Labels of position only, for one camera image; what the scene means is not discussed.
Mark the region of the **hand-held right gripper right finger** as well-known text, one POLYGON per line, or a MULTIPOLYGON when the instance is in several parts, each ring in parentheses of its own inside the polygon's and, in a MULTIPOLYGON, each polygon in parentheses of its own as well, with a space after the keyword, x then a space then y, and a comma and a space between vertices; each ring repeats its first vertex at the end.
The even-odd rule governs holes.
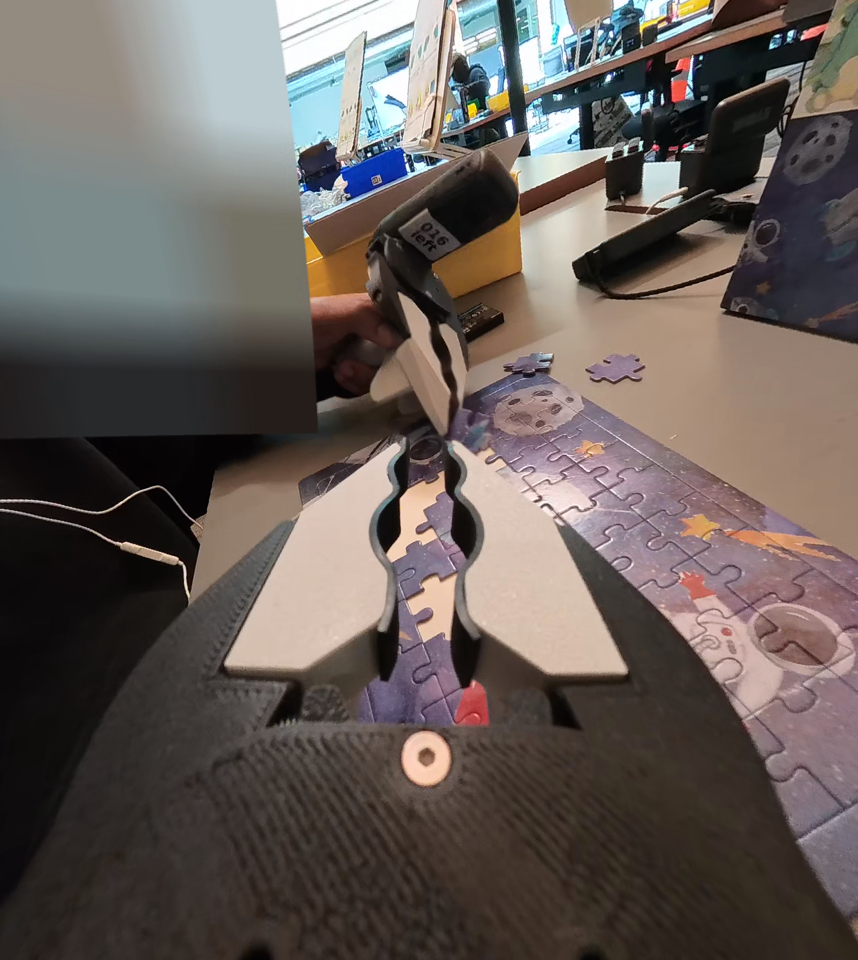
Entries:
POLYGON ((467 446, 446 443, 462 553, 450 634, 463 687, 557 689, 627 678, 627 663, 561 528, 467 446))

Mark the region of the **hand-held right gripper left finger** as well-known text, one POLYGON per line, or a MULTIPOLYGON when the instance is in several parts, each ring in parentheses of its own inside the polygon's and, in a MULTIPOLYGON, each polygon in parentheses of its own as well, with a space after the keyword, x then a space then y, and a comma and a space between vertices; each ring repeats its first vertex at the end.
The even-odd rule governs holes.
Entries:
POLYGON ((408 443, 399 438, 283 524, 282 546, 229 649, 227 674, 366 685, 398 657, 400 533, 408 443))

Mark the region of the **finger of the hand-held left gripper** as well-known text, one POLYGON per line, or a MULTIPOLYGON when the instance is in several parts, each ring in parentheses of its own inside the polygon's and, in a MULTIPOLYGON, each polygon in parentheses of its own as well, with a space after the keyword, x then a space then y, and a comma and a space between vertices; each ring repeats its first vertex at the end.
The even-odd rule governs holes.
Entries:
POLYGON ((458 402, 462 403, 465 398, 465 388, 467 379, 467 349, 463 342, 462 335, 453 328, 439 328, 443 341, 450 356, 451 374, 456 385, 456 395, 458 402))
POLYGON ((400 302, 400 306, 409 331, 397 350, 400 366, 435 431, 448 437, 457 411, 457 385, 448 344, 439 325, 414 302, 400 302))

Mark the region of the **space jigsaw puzzle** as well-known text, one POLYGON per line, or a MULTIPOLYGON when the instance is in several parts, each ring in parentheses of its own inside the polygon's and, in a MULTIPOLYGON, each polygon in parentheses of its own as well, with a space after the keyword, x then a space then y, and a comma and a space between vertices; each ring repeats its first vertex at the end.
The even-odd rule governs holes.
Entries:
POLYGON ((824 887, 858 916, 858 561, 548 375, 467 405, 492 417, 486 464, 700 655, 824 887))

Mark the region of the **person's left hand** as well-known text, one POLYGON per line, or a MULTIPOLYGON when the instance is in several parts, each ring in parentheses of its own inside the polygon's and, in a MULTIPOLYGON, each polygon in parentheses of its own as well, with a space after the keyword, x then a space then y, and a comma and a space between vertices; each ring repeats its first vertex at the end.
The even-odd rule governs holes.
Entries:
POLYGON ((382 361, 375 365, 350 353, 356 342, 393 352, 402 342, 366 293, 313 296, 310 299, 315 357, 315 398, 365 396, 382 361))

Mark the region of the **yellow plastic bin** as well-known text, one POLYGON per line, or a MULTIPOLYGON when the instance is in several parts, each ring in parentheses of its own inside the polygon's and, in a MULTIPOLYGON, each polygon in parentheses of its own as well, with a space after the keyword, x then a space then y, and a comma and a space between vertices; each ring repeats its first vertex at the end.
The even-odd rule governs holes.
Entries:
MULTIPOLYGON (((311 297, 363 292, 367 282, 365 253, 372 236, 322 256, 305 228, 304 233, 311 297)), ((435 272, 457 298, 514 276, 522 266, 521 216, 516 210, 493 232, 436 263, 435 272)))

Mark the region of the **blue plastic bin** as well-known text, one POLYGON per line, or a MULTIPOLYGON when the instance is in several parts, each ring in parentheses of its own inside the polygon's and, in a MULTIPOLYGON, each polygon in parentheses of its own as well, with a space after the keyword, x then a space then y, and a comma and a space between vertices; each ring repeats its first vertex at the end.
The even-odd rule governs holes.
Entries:
POLYGON ((402 180, 408 174, 406 153, 400 148, 394 148, 353 164, 342 164, 339 176, 344 181, 345 195, 350 199, 357 199, 402 180))

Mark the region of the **wooden display board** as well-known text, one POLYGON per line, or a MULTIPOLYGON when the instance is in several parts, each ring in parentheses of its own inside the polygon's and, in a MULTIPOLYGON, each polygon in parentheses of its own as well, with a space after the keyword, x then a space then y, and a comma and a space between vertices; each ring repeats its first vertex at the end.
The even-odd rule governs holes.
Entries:
POLYGON ((450 92, 456 23, 453 2, 420 1, 416 7, 401 138, 401 148, 410 156, 437 151, 450 92))
POLYGON ((364 30, 350 42, 344 54, 336 143, 336 159, 339 163, 351 161, 358 150, 365 46, 366 31, 364 30))

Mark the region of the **small black charger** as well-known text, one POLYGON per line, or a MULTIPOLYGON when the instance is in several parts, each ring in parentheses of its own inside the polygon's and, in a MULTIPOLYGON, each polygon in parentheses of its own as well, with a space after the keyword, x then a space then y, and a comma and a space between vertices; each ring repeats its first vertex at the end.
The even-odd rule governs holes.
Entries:
POLYGON ((613 149, 604 167, 605 196, 608 201, 623 203, 641 193, 645 158, 639 140, 613 149))

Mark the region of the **black battery charger case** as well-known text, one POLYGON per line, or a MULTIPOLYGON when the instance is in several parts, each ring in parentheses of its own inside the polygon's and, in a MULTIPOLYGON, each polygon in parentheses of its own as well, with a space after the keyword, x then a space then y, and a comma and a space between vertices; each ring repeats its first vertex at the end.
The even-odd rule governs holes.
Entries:
POLYGON ((644 218, 578 257, 572 263, 578 282, 598 284, 636 262, 647 252, 664 246, 688 227, 705 220, 718 194, 705 190, 678 206, 644 218))

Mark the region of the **person's black clothing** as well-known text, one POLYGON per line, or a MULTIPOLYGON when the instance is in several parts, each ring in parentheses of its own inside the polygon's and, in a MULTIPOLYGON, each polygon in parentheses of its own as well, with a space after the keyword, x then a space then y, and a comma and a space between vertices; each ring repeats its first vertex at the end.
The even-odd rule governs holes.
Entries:
MULTIPOLYGON (((0 440, 0 498, 102 510, 162 486, 191 519, 215 471, 204 438, 0 440)), ((187 606, 178 567, 0 514, 0 904, 107 705, 187 606)))

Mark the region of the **black device on stand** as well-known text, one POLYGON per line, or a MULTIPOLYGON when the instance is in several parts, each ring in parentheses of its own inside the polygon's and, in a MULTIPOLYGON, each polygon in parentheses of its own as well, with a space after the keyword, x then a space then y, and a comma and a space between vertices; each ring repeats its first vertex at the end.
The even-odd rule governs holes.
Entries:
POLYGON ((708 132, 679 155, 679 189, 692 199, 751 185, 768 134, 782 117, 791 83, 776 78, 726 98, 712 112, 708 132))

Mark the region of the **puzzle box lid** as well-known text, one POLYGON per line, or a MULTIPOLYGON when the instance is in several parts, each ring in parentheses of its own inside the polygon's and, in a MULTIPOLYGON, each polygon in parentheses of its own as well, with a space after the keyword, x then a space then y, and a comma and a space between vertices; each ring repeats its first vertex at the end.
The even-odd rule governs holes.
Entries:
POLYGON ((858 1, 833 10, 722 308, 858 344, 858 1))

